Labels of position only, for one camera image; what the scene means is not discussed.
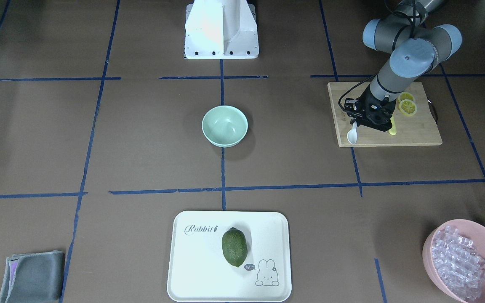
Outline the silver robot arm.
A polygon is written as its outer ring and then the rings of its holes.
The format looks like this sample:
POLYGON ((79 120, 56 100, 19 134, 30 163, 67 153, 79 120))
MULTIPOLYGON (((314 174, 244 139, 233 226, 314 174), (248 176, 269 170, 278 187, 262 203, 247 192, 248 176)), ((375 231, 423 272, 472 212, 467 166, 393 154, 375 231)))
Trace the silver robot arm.
POLYGON ((397 99, 418 77, 452 57, 462 45, 462 34, 451 24, 422 28, 443 0, 402 0, 384 19, 371 20, 362 41, 389 59, 362 95, 346 100, 344 110, 358 126, 387 132, 397 99))

